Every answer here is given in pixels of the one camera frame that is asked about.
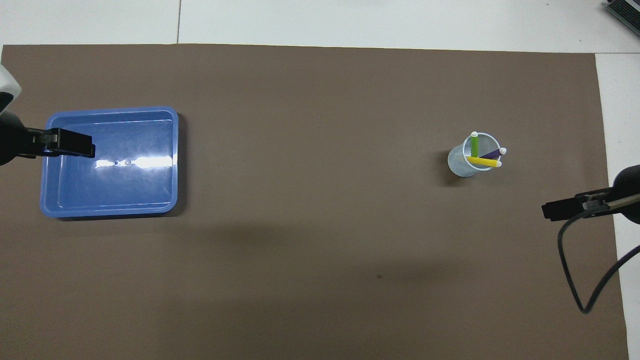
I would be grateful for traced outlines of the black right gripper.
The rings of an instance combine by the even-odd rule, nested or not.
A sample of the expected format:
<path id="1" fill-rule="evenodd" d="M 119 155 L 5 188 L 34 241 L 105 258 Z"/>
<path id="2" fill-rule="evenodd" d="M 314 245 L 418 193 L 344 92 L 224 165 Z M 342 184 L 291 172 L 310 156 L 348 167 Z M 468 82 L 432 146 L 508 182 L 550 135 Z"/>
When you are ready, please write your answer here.
<path id="1" fill-rule="evenodd" d="M 591 217 L 620 214 L 631 223 L 640 223 L 640 166 L 626 167 L 615 176 L 611 187 L 587 194 L 585 202 L 570 197 L 544 203 L 541 206 L 545 219 L 557 222 L 569 220 L 584 210 Z"/>

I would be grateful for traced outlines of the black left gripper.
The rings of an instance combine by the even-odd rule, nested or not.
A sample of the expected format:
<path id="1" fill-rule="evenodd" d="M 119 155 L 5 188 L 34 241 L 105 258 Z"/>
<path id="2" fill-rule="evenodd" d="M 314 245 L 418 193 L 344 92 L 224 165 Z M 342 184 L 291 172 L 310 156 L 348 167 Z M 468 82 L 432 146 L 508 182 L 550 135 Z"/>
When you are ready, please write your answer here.
<path id="1" fill-rule="evenodd" d="M 96 146 L 90 135 L 68 129 L 48 129 L 46 151 L 45 145 L 38 140 L 42 135 L 42 129 L 26 127 L 13 112 L 3 112 L 0 116 L 0 165 L 4 166 L 16 157 L 46 157 L 46 152 L 53 157 L 95 157 Z"/>

